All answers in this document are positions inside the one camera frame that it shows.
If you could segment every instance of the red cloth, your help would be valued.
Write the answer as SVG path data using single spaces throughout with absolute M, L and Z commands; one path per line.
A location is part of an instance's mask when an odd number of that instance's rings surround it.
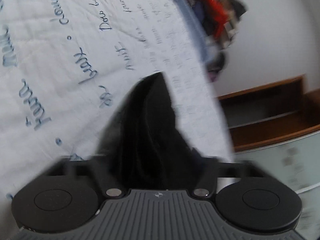
M 228 22 L 228 14 L 223 9 L 223 6 L 217 0 L 200 0 L 205 5 L 205 11 L 217 23 L 213 36 L 218 39 L 224 30 L 225 23 Z

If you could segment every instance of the pile of clothes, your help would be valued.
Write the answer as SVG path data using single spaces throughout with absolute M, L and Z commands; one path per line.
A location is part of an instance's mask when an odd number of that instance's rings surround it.
M 204 31 L 218 44 L 221 52 L 217 58 L 207 64 L 209 77 L 216 80 L 226 65 L 226 53 L 223 51 L 234 41 L 237 25 L 247 11 L 240 0 L 187 0 Z

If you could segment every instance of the logo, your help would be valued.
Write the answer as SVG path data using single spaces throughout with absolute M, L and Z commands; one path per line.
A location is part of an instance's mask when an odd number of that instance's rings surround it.
M 158 193 L 156 193 L 155 194 L 155 196 L 157 197 L 157 198 L 161 198 L 162 196 L 164 196 L 161 192 L 158 192 Z

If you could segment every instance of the metal screw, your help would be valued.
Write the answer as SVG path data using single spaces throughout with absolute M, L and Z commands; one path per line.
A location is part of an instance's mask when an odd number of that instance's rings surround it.
M 193 194 L 195 194 L 198 197 L 206 197 L 209 195 L 209 190 L 204 189 L 204 188 L 197 188 L 193 191 Z
M 119 190 L 118 188 L 110 188 L 106 191 L 106 194 L 110 197 L 118 197 L 120 196 L 122 193 L 121 190 Z

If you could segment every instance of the white wall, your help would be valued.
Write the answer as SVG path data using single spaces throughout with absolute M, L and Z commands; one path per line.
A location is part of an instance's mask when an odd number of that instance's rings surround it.
M 229 64 L 214 83 L 218 95 L 307 74 L 320 88 L 316 28 L 303 0 L 243 0 L 248 7 Z

